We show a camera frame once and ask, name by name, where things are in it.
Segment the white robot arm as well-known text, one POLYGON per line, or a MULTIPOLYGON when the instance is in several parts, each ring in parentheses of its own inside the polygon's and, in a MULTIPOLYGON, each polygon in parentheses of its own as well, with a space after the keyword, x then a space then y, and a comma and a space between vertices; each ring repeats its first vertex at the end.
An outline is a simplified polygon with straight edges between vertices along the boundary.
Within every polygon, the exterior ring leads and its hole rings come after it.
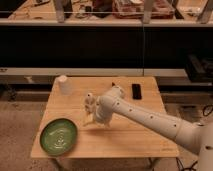
POLYGON ((102 95, 85 96, 84 125, 109 125, 114 113, 120 114, 164 136, 198 156, 197 171, 213 171, 213 122, 191 123, 168 114, 136 106, 124 100, 120 86, 112 86, 102 95))

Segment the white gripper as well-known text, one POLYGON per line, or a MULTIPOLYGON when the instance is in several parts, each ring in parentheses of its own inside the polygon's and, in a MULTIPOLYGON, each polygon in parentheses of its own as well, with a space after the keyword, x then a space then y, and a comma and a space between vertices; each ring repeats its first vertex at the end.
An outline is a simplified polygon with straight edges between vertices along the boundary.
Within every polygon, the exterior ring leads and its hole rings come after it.
POLYGON ((111 110, 103 105, 98 105, 96 107, 94 118, 92 115, 85 116, 83 119, 83 125, 88 126, 90 124, 94 124, 95 121, 108 126, 111 121, 111 110))

